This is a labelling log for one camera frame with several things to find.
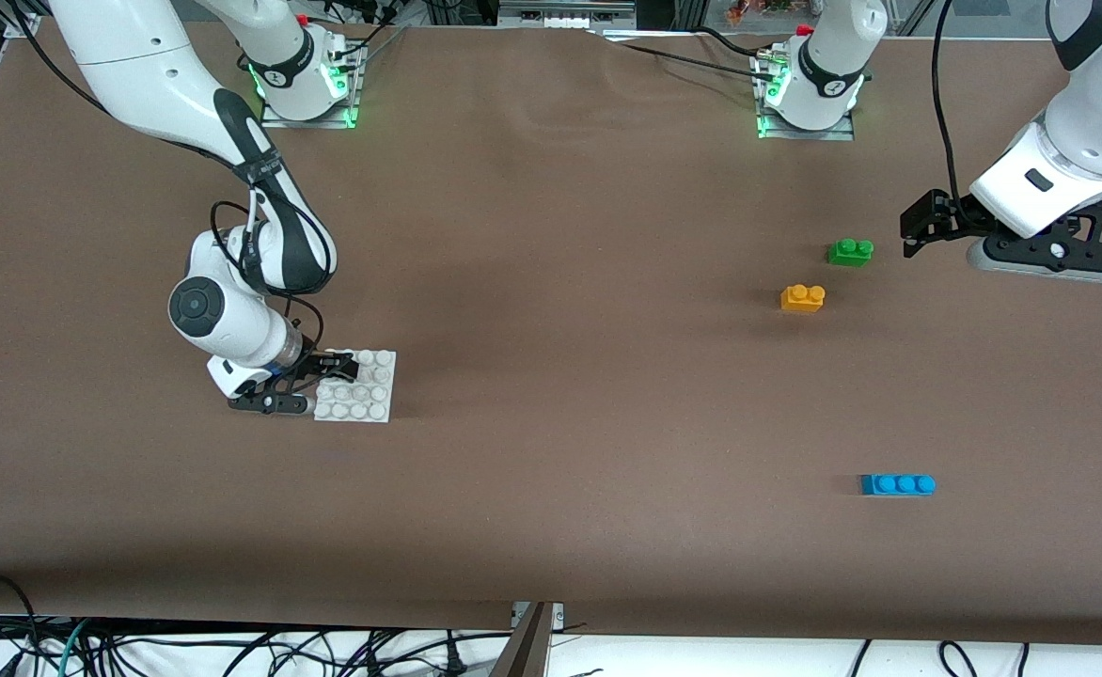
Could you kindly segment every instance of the yellow lego brick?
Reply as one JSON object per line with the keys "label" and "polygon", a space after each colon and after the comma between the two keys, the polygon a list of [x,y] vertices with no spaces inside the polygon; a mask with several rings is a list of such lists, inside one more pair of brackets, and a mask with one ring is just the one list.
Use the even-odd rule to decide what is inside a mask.
{"label": "yellow lego brick", "polygon": [[827,290],[822,287],[804,284],[786,287],[785,291],[780,291],[780,309],[803,313],[818,312],[818,309],[823,308],[823,297],[827,297]]}

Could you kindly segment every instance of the brown table surface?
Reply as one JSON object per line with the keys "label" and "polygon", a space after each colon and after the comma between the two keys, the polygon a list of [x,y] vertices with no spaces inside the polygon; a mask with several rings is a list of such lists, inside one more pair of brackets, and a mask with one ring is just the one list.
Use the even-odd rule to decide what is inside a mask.
{"label": "brown table surface", "polygon": [[[190,31],[238,82],[224,29]],[[76,616],[505,626],[554,599],[615,633],[1102,642],[1102,286],[900,257],[947,184],[930,46],[883,43],[856,140],[819,143],[596,35],[401,35],[361,127],[272,131],[339,247],[324,344],[400,355],[391,423],[326,425],[229,411],[165,316],[237,181],[12,44],[0,572]],[[1063,80],[1044,42],[948,43],[963,181]],[[825,265],[844,236],[868,267]],[[797,282],[817,316],[778,311]],[[868,472],[939,492],[857,496]]]}

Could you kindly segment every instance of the green lego brick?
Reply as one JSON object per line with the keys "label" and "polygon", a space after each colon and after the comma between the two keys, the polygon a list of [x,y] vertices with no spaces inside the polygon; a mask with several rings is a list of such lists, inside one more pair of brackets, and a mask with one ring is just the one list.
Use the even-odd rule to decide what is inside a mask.
{"label": "green lego brick", "polygon": [[867,239],[856,243],[851,237],[844,237],[827,250],[827,262],[830,265],[861,267],[871,258],[873,258],[873,243],[868,243]]}

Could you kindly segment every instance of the blue lego brick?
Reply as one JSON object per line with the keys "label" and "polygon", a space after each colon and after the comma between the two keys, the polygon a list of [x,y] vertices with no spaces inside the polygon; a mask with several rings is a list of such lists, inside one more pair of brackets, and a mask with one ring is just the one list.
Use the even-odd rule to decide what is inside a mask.
{"label": "blue lego brick", "polygon": [[865,496],[930,496],[934,479],[930,475],[861,475]]}

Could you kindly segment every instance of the lego brick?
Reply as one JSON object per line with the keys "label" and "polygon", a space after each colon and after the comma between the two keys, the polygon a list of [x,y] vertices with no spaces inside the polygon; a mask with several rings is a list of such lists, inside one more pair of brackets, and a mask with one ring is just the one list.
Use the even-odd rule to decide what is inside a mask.
{"label": "lego brick", "polygon": [[856,243],[851,237],[844,237],[831,245],[827,250],[827,262],[838,266],[861,267],[873,258],[873,243],[861,239]]}
{"label": "lego brick", "polygon": [[930,496],[934,479],[930,475],[861,475],[865,496]]}
{"label": "lego brick", "polygon": [[315,420],[342,420],[350,423],[387,423],[392,415],[392,379],[397,354],[391,351],[329,351],[352,353],[358,363],[358,377],[349,380],[331,376],[317,385]]}
{"label": "lego brick", "polygon": [[780,291],[780,309],[803,313],[818,312],[818,309],[823,308],[825,297],[827,290],[822,287],[806,287],[804,284],[786,287],[785,291]]}

